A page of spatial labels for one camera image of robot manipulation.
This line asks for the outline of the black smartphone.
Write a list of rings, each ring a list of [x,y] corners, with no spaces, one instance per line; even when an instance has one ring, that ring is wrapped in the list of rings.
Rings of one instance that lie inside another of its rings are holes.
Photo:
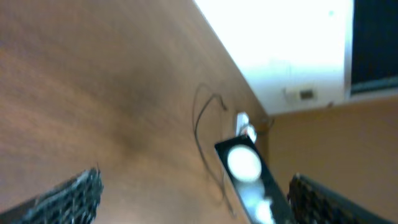
[[[293,212],[251,138],[215,144],[215,151],[250,223],[295,223]]]

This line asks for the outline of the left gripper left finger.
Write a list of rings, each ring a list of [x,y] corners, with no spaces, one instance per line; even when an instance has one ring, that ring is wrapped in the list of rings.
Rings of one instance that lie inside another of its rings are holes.
[[[93,167],[48,192],[1,212],[1,223],[93,223],[102,193],[101,171]]]

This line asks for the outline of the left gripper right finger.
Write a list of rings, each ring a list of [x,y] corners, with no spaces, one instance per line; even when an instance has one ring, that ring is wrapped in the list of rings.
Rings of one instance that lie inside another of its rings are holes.
[[[290,181],[287,199],[297,223],[392,223],[299,173]]]

